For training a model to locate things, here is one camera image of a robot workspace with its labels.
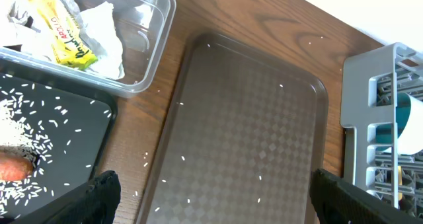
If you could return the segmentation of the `orange carrot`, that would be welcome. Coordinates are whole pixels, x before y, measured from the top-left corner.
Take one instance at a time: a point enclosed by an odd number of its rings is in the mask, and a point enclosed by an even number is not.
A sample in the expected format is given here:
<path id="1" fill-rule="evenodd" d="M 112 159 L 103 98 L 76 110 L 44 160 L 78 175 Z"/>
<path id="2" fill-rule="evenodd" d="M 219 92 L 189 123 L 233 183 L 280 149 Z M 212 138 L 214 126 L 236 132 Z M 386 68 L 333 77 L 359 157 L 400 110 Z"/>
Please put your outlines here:
<path id="1" fill-rule="evenodd" d="M 25 179 L 33 171 L 32 163 L 23 157 L 1 153 L 1 180 L 19 181 Z"/>

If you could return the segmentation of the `green yellow snack wrapper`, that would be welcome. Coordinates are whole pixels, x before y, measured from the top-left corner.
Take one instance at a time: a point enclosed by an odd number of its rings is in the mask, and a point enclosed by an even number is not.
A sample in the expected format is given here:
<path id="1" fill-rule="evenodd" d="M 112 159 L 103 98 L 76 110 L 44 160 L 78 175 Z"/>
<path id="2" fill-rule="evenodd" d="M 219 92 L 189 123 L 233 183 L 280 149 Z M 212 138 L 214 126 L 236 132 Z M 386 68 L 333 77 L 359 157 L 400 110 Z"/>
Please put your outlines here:
<path id="1" fill-rule="evenodd" d="M 1 0 L 1 46 L 80 70 L 97 61 L 66 0 Z"/>

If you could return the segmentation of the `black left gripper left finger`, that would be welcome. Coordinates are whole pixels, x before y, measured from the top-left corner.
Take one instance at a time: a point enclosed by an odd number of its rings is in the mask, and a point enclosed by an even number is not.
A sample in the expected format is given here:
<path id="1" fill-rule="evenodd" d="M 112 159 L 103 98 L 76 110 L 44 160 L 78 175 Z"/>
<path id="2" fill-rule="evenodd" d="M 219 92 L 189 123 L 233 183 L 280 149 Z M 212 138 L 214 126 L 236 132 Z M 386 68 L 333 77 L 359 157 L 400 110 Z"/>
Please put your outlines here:
<path id="1" fill-rule="evenodd" d="M 11 224 L 112 224 L 120 203 L 118 174 L 108 170 Z"/>

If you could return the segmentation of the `white tissue paper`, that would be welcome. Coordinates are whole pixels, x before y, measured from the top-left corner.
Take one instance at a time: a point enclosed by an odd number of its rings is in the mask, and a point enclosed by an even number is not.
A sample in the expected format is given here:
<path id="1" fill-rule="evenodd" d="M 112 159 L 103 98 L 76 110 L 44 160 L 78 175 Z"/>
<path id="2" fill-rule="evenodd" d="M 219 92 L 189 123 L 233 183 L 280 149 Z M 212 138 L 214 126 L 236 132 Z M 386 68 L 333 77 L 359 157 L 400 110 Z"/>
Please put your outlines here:
<path id="1" fill-rule="evenodd" d="M 95 63 L 81 71 L 112 80 L 123 78 L 123 45 L 116 35 L 113 4 L 103 2 L 82 11 L 75 0 L 66 1 L 80 26 L 81 39 L 97 57 Z"/>

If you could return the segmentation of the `light blue rice bowl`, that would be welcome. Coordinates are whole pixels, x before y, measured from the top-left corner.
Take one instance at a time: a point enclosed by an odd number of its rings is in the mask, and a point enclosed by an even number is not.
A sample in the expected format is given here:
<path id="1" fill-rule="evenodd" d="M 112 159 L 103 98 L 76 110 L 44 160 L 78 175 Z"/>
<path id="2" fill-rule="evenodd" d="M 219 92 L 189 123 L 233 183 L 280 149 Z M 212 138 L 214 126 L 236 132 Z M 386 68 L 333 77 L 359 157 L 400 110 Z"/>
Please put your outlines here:
<path id="1" fill-rule="evenodd" d="M 414 155 L 422 150 L 422 101 L 406 93 L 397 99 L 397 153 Z"/>

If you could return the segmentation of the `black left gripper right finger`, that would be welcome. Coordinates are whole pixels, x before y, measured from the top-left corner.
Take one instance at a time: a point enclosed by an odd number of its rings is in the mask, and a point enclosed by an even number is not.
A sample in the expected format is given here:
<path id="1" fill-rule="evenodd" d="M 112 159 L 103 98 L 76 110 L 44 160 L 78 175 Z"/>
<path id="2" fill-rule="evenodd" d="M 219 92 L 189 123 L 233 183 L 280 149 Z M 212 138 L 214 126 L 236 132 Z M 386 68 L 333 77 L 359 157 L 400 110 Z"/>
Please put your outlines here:
<path id="1" fill-rule="evenodd" d="M 323 224 L 422 224 L 323 168 L 311 173 L 309 197 Z"/>

